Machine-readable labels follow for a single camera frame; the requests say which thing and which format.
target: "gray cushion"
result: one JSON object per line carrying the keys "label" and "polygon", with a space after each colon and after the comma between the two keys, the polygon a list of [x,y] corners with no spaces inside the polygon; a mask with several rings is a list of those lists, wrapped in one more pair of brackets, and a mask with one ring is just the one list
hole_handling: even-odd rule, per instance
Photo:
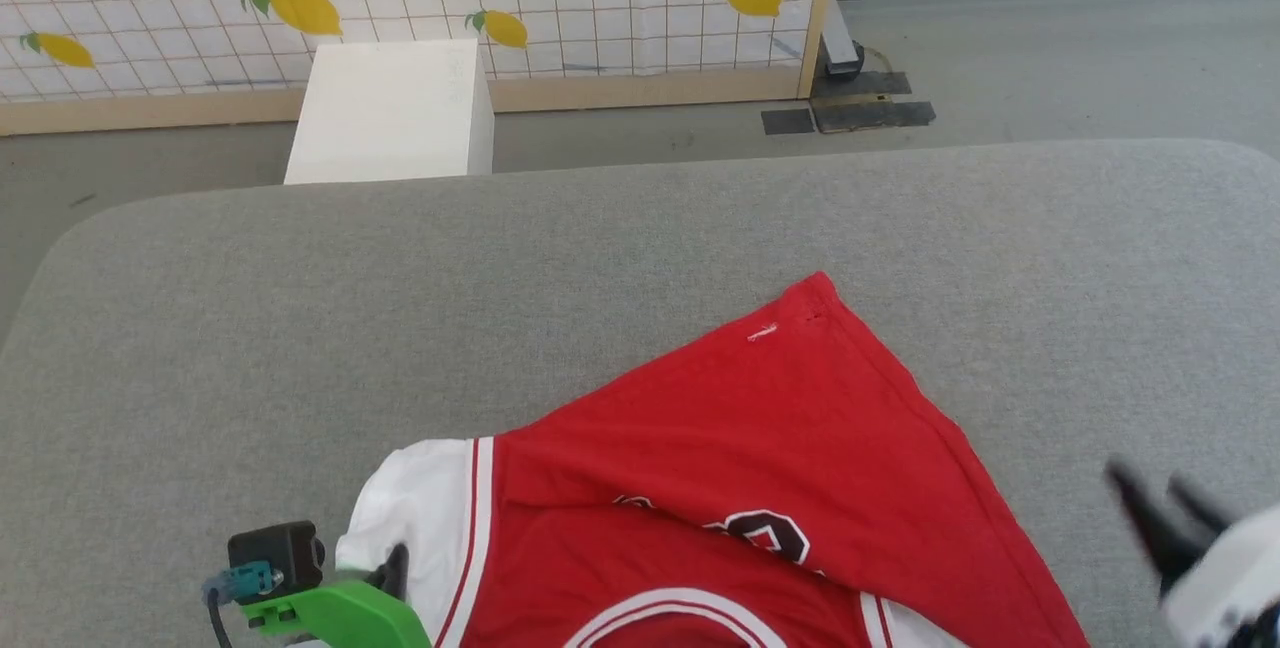
{"label": "gray cushion", "polygon": [[1092,640],[1167,644],[1102,465],[1280,498],[1277,206],[1260,152],[1149,141],[108,211],[0,353],[0,645],[210,645],[230,534],[310,517],[332,544],[393,448],[525,424],[819,269],[968,433]]}

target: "wooden frame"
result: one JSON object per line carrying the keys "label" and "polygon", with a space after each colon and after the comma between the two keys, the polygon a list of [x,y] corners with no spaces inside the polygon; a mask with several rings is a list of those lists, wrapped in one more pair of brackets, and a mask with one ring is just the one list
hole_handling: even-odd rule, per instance
{"label": "wooden frame", "polygon": [[[813,0],[800,67],[653,77],[490,79],[494,111],[786,101],[809,97],[827,0]],[[297,120],[302,88],[0,105],[0,136]]]}

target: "white cube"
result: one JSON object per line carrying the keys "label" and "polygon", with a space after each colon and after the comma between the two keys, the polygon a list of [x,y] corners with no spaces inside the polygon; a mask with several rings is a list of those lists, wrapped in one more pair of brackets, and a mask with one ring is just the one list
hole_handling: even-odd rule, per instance
{"label": "white cube", "polygon": [[493,170],[493,104],[475,38],[317,47],[284,183]]}

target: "red jersey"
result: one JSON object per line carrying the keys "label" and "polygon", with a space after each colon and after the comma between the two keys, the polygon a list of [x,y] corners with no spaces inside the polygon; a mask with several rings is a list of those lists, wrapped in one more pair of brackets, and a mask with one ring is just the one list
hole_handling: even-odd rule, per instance
{"label": "red jersey", "polygon": [[1087,645],[823,274],[532,425],[392,453],[337,562],[399,542],[434,645]]}

